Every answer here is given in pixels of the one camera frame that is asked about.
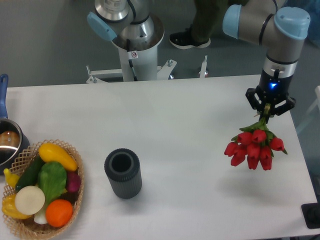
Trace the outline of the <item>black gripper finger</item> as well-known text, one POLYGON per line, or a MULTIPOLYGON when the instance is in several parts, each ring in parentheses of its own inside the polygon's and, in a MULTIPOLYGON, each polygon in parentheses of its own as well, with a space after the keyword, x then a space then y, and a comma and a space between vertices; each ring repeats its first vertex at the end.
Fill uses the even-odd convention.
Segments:
POLYGON ((248 88, 245 96, 253 110, 259 115, 259 119, 261 120, 266 106, 266 96, 264 91, 260 87, 256 88, 248 88))
POLYGON ((270 116, 280 116, 284 114, 285 112, 293 109, 296 104, 296 99, 293 97, 287 97, 284 101, 283 104, 276 105, 270 112, 270 116))

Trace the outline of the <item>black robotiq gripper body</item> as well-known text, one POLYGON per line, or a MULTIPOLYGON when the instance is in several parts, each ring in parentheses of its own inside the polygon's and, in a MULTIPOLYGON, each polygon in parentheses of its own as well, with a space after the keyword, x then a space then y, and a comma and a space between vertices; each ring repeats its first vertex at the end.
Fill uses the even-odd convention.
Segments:
POLYGON ((261 101, 284 101, 289 96, 289 86, 293 76, 281 77, 280 70, 270 75, 264 69, 257 86, 257 96, 261 101))

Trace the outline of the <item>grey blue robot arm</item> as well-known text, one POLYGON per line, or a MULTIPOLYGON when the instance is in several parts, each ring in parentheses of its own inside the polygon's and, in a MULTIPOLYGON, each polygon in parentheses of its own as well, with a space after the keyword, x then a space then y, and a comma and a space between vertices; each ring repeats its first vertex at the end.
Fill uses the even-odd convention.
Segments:
MULTIPOLYGON (((259 84, 246 92, 261 118, 279 116, 295 106, 288 89, 308 35, 311 17, 282 0, 251 0, 230 6, 223 32, 235 39, 264 46, 267 54, 259 84)), ((118 49, 123 80, 166 80, 172 68, 158 67, 158 45, 164 37, 161 20, 145 0, 97 0, 87 16, 91 29, 118 49)))

